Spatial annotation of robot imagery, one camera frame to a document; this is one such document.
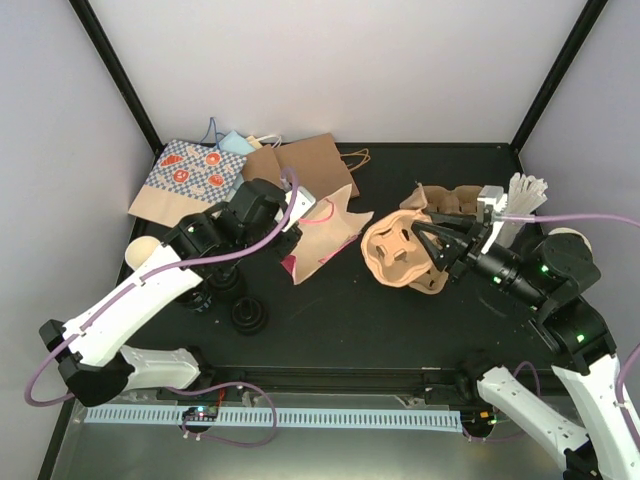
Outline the pink cakes paper bag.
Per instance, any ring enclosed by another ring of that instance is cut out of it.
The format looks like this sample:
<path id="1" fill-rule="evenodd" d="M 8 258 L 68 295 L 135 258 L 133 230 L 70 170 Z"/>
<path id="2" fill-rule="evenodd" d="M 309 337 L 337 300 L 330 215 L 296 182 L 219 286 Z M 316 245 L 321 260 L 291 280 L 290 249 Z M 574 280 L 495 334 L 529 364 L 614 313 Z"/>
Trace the pink cakes paper bag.
<path id="1" fill-rule="evenodd" d="M 373 212 L 352 213 L 347 210 L 352 185 L 347 184 L 320 200 L 299 220 L 302 235 L 297 245 L 281 262 L 293 284 L 300 285 L 314 275 L 340 251 L 354 242 Z"/>

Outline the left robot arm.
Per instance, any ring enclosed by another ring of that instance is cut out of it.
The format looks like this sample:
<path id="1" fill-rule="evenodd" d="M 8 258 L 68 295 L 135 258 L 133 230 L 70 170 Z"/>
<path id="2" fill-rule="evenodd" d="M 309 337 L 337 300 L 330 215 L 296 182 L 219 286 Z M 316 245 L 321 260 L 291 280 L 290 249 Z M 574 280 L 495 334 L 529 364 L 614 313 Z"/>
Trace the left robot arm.
<path id="1" fill-rule="evenodd" d="M 198 348 L 145 350 L 127 342 L 171 302 L 204 310 L 215 294 L 235 308 L 248 306 L 241 330 L 261 330 L 266 309 L 243 292 L 237 265 L 266 249 L 283 260 L 301 239 L 298 222 L 316 200 L 296 179 L 286 184 L 288 191 L 261 178 L 243 182 L 230 201 L 183 217 L 96 305 L 66 322 L 45 322 L 39 335 L 46 360 L 57 364 L 67 396 L 86 407 L 137 389 L 207 397 L 215 376 Z"/>

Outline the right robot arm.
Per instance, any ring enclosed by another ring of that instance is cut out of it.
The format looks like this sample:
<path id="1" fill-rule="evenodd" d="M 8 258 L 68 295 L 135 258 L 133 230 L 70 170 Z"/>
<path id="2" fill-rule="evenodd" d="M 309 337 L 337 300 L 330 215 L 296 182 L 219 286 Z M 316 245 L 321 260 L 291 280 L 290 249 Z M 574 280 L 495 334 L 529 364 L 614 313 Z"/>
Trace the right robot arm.
<path id="1" fill-rule="evenodd" d="M 467 363 L 457 396 L 509 417 L 551 456 L 566 479 L 636 479 L 639 415 L 629 398 L 617 346 L 603 316 L 583 297 L 601 277 L 591 249 L 575 232 L 545 235 L 524 255 L 492 241 L 499 216 L 432 214 L 411 225 L 437 268 L 456 280 L 471 271 L 520 301 L 551 350 L 551 369 L 572 399 L 576 425 L 524 387 L 506 367 Z"/>

